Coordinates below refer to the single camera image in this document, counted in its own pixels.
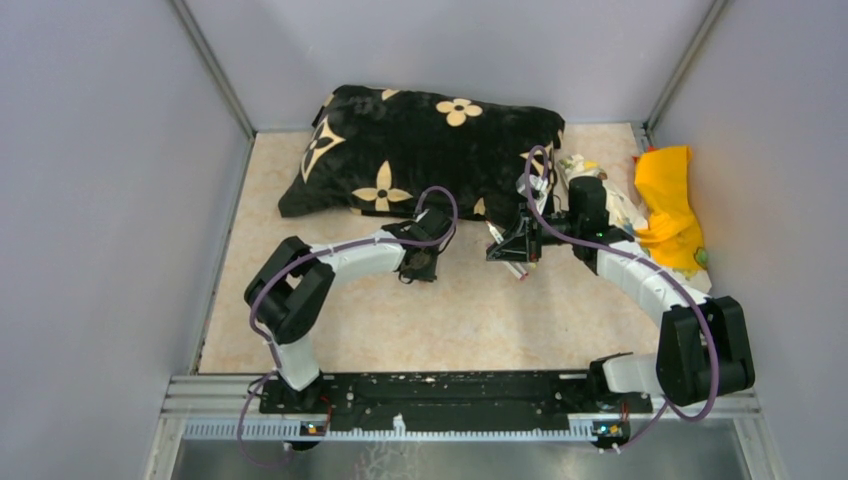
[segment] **yellow bag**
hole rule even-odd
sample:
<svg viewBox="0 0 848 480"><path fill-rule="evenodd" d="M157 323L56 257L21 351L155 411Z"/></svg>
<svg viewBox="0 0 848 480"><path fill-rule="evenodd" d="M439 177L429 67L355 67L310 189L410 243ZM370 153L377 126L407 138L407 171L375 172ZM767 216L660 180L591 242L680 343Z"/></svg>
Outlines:
<svg viewBox="0 0 848 480"><path fill-rule="evenodd" d="M634 184L651 216L648 228L636 230L643 248L660 265L683 270L706 270L704 236L689 207L687 146L668 147L642 155Z"/></svg>

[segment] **gray wall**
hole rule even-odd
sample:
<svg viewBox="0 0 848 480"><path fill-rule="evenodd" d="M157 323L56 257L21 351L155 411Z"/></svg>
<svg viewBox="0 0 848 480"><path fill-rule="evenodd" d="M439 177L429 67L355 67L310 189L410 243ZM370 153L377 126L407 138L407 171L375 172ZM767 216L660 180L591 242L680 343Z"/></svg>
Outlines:
<svg viewBox="0 0 848 480"><path fill-rule="evenodd" d="M246 140L164 1L0 7L0 470L142 474Z"/></svg>
<svg viewBox="0 0 848 480"><path fill-rule="evenodd" d="M657 132L694 148L719 292L793 478L845 478L848 3L734 2Z"/></svg>
<svg viewBox="0 0 848 480"><path fill-rule="evenodd" d="M644 120L709 0L188 0L259 130L343 83Z"/></svg>

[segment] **beige marble table surface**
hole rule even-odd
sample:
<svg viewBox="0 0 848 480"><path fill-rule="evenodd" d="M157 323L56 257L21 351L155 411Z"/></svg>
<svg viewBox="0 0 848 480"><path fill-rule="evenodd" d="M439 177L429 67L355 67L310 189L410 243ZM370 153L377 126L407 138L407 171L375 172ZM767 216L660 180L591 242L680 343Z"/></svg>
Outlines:
<svg viewBox="0 0 848 480"><path fill-rule="evenodd" d="M201 373L270 369L268 349L248 327L242 295L279 242L298 235L331 243L390 222L346 209L280 218L277 200L298 171L309 133L258 135L248 166L200 364ZM598 161L633 192L628 124L568 125L563 153ZM439 258L438 281L403 285L373 275L331 290L312 330L324 371L585 368L623 351L654 351L653 322L615 286L593 275L571 247L545 247L523 282L485 261L484 223L461 221Z"/></svg>

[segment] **pillow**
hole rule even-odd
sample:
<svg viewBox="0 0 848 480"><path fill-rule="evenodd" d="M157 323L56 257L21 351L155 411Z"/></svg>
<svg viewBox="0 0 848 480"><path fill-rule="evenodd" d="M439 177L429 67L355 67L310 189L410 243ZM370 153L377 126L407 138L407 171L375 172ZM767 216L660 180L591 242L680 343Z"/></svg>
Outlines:
<svg viewBox="0 0 848 480"><path fill-rule="evenodd" d="M528 151L544 145L553 158L565 121L537 107L345 85L313 126L300 174L278 203L283 217L333 207L411 217L421 192L441 185L456 197L460 218L508 227L525 201L515 183ZM541 155L534 167L542 172ZM450 211L440 194L427 204Z"/></svg>

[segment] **purple cable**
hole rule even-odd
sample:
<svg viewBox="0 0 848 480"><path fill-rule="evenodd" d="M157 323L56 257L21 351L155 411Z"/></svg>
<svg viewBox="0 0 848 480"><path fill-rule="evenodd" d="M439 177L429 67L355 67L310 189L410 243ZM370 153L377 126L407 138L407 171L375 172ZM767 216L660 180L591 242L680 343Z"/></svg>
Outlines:
<svg viewBox="0 0 848 480"><path fill-rule="evenodd" d="M548 171L548 164L550 163L550 159L548 158L548 152L546 152L544 147L542 147L541 145L536 145L535 147L530 149L530 152L527 155L527 161L524 163L524 175L525 175L525 178L524 178L524 184L525 184L524 185L524 195L525 195L525 197L527 197L527 204L530 207L530 211L533 212L533 216L536 217L536 220L546 230L548 230L548 232L551 235L555 236L556 238L558 238L558 239L560 239L564 242L567 242L567 243L570 243L570 244L573 244L573 245L580 245L582 247L588 247L588 248L594 248L594 249L597 249L597 250L603 250L605 252L609 252L609 253L612 253L612 254L615 254L615 255L619 255L619 256L622 256L624 258L628 258L630 260L636 260L639 263L646 265L649 268L651 268L652 270L654 270L655 272L657 272L657 274L659 274L669 285L671 285L671 287L678 294L680 294L680 296L683 297L684 300L686 300L686 303L688 303L689 306L692 307L692 310L695 313L695 317L698 319L698 324L701 327L701 332L703 332L704 338L707 342L707 353L709 354L709 358L710 358L710 391L709 391L709 395L707 396L707 403L704 405L704 408L702 408L701 411L698 412L697 415L689 416L689 415L686 415L685 413L683 413L683 411L681 411L680 408L677 407L677 405L674 405L673 403L671 403L671 401L668 398L666 398L665 399L665 405L663 405L663 408L661 408L659 410L659 412L657 412L657 414L651 420L651 422L649 422L648 425L645 428L643 428L636 435L634 435L634 437L627 444L625 444L625 446L631 445L634 440L636 440L642 434L644 434L646 431L648 431L656 423L656 420L659 419L659 417L662 415L662 413L665 412L666 407L670 407L674 411L674 413L676 413L683 420L686 420L686 421L689 421L689 422L697 422L697 421L703 420L704 418L706 418L707 415L709 415L710 411L713 409L713 405L715 404L716 397L718 396L718 354L716 353L715 341L713 340L713 336L710 333L709 325L707 324L707 319L704 318L704 314L701 312L701 309L698 308L698 302L696 302L695 299L692 298L691 295L689 295L689 292L687 292L686 289L683 288L683 285L681 285L670 273L668 273L665 269L663 269L659 265L654 264L653 262L651 262L647 258L640 257L638 255L634 255L634 254L629 253L629 252L617 250L615 248L611 248L611 247L604 245L604 244L601 244L601 243L588 242L588 241L585 241L585 240L581 240L579 238L569 237L568 235L564 235L564 234L558 232L556 229L554 229L544 219L544 217L542 217L542 214L539 212L539 209L536 208L536 202L533 199L533 195L532 195L532 191L531 191L532 187L531 187L531 184L530 184L530 167L532 165L532 159L535 156L537 151L542 153L542 159L543 159L543 162L544 162L544 165L545 165L545 169L544 169L545 172Z"/></svg>
<svg viewBox="0 0 848 480"><path fill-rule="evenodd" d="M456 204L456 199L454 198L454 196L451 195L451 193L445 187L434 185L421 192L421 195L418 197L418 204L415 206L415 215L417 216L421 212L421 209L424 206L424 200L427 198L427 195L434 191L441 192L446 197L448 197L448 200L450 200L451 203L451 208L453 208L453 214L451 216L451 228L449 228L444 235L437 238L436 240L431 240L428 242L421 242L417 240L405 240L399 238L378 238L377 243L395 243L400 245L410 245L413 247L434 247L436 245L441 245L442 242L450 238L450 236L453 235L454 231L456 230L456 225L459 223L459 207ZM333 249L327 248L324 250L319 250L317 252L310 252L302 257L298 257L297 259L295 259L295 261L283 267L283 269L281 269L273 277L271 277L270 280L268 280L268 283L264 287L262 287L262 290L259 291L259 295L256 296L256 299L250 306L250 328L263 339L265 339L265 342L268 344L268 348L271 350L271 356L274 358L274 366L276 367L275 370L271 370L264 377L262 377L262 379L259 380L259 384L256 386L256 388L248 393L247 401L244 403L244 407L242 407L241 410L241 415L239 416L239 423L238 427L236 428L236 436L238 438L239 448L241 449L242 455L244 455L244 457L250 463L262 468L278 468L288 463L288 459L285 462L279 464L263 464L261 462L256 461L255 459L250 457L250 455L247 454L247 451L244 448L244 442L242 442L241 439L241 431L244 426L244 417L245 415L247 415L247 409L250 406L250 402L252 402L253 399L256 398L257 392L259 392L262 386L265 385L265 383L274 375L274 372L283 368L283 362L280 360L280 355L277 353L277 346L274 343L273 337L261 328L259 328L259 325L256 324L256 316L259 311L259 305L262 303L262 300L264 300L265 297L268 295L268 292L270 292L271 289L274 288L274 285L276 285L280 280L285 278L286 275L288 275L292 270L294 270L298 266L312 259L322 257L324 255L330 255L333 253L349 250L351 248L373 244L373 237L363 238L361 240L354 240L352 242L343 243L341 245L333 247Z"/></svg>

